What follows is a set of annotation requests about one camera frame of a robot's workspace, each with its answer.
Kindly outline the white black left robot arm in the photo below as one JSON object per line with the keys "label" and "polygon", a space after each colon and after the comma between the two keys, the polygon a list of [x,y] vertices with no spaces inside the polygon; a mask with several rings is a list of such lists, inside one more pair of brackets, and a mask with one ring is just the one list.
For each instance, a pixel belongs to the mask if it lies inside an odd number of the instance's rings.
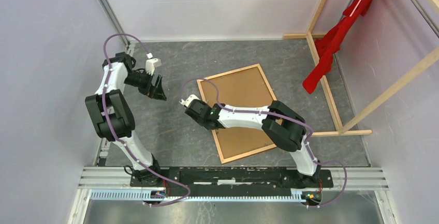
{"label": "white black left robot arm", "polygon": [[167,99],[162,76],[154,76],[161,61],[150,53],[147,58],[145,67],[140,69],[134,69],[136,60],[125,52],[106,58],[100,87],[94,95],[86,97],[85,105],[97,135],[115,143],[131,162],[124,166],[124,171],[131,176],[131,184],[154,187],[163,182],[163,173],[135,133],[135,118],[123,95],[125,86],[130,85],[151,99]]}

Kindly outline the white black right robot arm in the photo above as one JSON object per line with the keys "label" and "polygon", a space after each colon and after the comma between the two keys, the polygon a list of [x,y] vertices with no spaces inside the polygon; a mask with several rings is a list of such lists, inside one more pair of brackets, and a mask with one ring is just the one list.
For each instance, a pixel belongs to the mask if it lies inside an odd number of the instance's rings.
{"label": "white black right robot arm", "polygon": [[274,100],[269,106],[258,108],[216,103],[211,107],[192,95],[181,99],[180,104],[185,107],[185,114],[207,130],[235,127],[262,130],[278,148],[291,154],[302,185],[312,187],[319,181],[321,166],[308,145],[313,132],[284,103]]}

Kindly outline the left controller board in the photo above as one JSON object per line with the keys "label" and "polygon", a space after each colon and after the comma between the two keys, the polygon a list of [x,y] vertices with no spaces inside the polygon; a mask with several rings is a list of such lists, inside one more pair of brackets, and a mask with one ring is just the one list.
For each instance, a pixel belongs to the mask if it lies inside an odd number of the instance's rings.
{"label": "left controller board", "polygon": [[165,190],[152,190],[150,193],[151,199],[157,199],[158,201],[162,201],[167,198],[168,194]]}

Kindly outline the controller board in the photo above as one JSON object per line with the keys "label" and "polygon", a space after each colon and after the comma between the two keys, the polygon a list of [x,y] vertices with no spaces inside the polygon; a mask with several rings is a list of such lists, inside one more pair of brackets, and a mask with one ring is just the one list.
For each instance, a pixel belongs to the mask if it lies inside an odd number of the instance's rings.
{"label": "controller board", "polygon": [[322,202],[322,195],[321,192],[304,192],[301,199],[304,200],[305,206],[318,206]]}
{"label": "controller board", "polygon": [[152,190],[150,193],[151,199],[157,199],[158,201],[162,201],[167,198],[168,194],[165,190]]}

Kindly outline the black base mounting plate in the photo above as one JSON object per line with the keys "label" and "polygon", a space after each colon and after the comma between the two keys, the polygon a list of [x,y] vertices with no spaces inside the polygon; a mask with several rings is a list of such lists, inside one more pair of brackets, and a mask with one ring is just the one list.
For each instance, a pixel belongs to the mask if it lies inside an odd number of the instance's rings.
{"label": "black base mounting plate", "polygon": [[162,167],[159,174],[165,179],[136,171],[130,186],[165,187],[170,197],[280,197],[334,186],[330,170],[305,176],[294,167]]}

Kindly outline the light wooden beam structure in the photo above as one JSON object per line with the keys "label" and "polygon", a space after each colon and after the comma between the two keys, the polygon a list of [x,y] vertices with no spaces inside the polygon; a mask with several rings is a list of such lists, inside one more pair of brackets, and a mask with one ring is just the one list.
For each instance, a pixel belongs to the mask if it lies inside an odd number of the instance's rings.
{"label": "light wooden beam structure", "polygon": [[[319,62],[319,56],[317,54],[315,42],[313,38],[321,38],[324,34],[314,34],[312,30],[321,14],[321,11],[325,5],[327,0],[319,0],[318,6],[313,14],[313,17],[308,25],[308,28],[305,33],[285,33],[283,35],[283,39],[291,40],[291,39],[306,39],[309,49],[311,51],[311,55],[314,61],[314,64],[317,65]],[[436,12],[438,15],[438,0],[425,0],[430,7]],[[430,15],[423,8],[421,3],[418,0],[411,0],[412,4],[416,7],[418,12],[424,18],[424,20],[429,25],[430,29],[435,33],[438,37],[438,25],[432,20]],[[337,110],[328,80],[326,76],[323,76],[320,80],[322,85],[324,95],[327,101],[328,108],[330,110],[330,114],[333,120],[334,127],[336,131],[325,131],[325,132],[311,132],[310,136],[315,137],[335,137],[335,136],[364,136],[370,135],[372,130],[350,130],[355,125],[357,125],[361,120],[367,117],[370,113],[372,113],[375,109],[381,106],[385,101],[390,99],[394,94],[400,91],[403,87],[405,87],[408,83],[413,81],[416,77],[418,77],[421,73],[427,70],[430,66],[438,61],[438,46],[433,51],[431,51],[425,58],[420,60],[412,69],[410,69],[406,74],[404,74],[401,78],[399,78],[393,85],[387,88],[382,94],[380,94],[375,100],[373,100],[364,110],[362,110],[359,114],[357,114],[352,120],[350,120],[347,124],[343,125],[340,119],[339,112]]]}

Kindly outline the red cloth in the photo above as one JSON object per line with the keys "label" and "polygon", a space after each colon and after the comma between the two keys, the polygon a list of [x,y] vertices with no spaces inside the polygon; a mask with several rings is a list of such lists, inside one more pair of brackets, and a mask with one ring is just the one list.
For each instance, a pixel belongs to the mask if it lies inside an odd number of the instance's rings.
{"label": "red cloth", "polygon": [[316,39],[314,44],[319,56],[318,64],[304,79],[302,86],[313,93],[320,79],[331,71],[332,55],[340,50],[340,46],[348,31],[360,16],[365,16],[373,0],[354,0],[342,13],[343,18],[323,38]]}

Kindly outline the right controller board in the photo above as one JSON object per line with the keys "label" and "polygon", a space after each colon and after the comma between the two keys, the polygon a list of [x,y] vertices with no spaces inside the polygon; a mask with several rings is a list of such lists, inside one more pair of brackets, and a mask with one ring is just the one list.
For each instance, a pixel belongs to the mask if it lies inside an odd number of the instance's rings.
{"label": "right controller board", "polygon": [[301,199],[304,200],[305,206],[318,206],[322,202],[322,195],[321,192],[304,192]]}

